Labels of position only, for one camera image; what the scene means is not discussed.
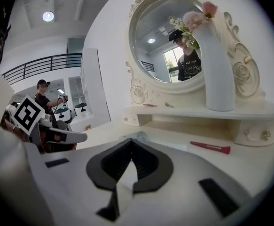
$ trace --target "ceiling light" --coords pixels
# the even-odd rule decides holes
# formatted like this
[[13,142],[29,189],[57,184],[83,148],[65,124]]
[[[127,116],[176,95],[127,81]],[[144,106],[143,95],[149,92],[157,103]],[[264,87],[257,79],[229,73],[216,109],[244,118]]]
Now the ceiling light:
[[43,14],[43,20],[46,21],[46,22],[52,21],[53,18],[54,18],[53,12],[48,11],[48,12],[45,12],[45,13]]

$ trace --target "white vase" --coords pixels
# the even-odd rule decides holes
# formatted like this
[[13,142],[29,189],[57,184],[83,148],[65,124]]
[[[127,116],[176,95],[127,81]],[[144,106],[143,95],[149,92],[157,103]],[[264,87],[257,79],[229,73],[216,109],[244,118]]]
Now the white vase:
[[214,111],[234,110],[236,93],[233,70],[212,22],[200,25],[192,35],[201,51],[207,108]]

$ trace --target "pink rose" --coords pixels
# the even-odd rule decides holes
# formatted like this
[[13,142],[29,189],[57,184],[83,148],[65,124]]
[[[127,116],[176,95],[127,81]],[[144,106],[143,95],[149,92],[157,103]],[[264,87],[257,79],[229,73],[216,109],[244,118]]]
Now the pink rose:
[[197,28],[201,24],[205,24],[207,18],[198,12],[188,12],[183,17],[183,23],[188,28],[190,32],[192,32],[195,28]]
[[217,6],[211,2],[204,2],[203,14],[208,18],[215,17]]

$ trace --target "white vanity table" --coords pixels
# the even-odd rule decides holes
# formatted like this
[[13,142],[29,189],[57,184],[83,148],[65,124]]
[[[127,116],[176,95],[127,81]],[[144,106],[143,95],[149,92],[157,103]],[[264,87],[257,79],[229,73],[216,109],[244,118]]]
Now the white vanity table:
[[[209,0],[191,0],[192,6],[202,9]],[[259,71],[248,49],[238,38],[238,26],[228,12],[217,11],[213,19],[216,36],[224,53],[227,54],[234,74],[235,109],[213,111],[206,105],[204,73],[177,83],[164,82],[153,77],[139,63],[137,51],[142,40],[138,29],[151,17],[159,6],[172,0],[135,0],[131,6],[126,30],[128,62],[126,66],[132,76],[131,106],[123,109],[118,121],[108,122],[86,131],[88,140],[77,145],[77,149],[92,147],[121,137],[143,131],[148,140],[170,146],[178,150],[194,153],[205,158],[216,167],[236,179],[251,196],[267,188],[274,174],[274,104],[265,100],[265,93],[259,88]],[[205,54],[201,54],[202,69],[207,64]],[[217,83],[226,76],[219,71]],[[156,105],[148,107],[143,104]],[[229,155],[191,145],[190,141],[217,146],[230,146]]]

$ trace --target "window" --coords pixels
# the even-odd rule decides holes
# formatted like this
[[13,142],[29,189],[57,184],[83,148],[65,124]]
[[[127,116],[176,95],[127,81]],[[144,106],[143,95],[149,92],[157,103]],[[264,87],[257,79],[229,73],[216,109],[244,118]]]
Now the window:
[[180,47],[176,47],[164,53],[164,57],[168,66],[171,82],[179,82],[178,60],[183,54],[184,54],[183,50]]

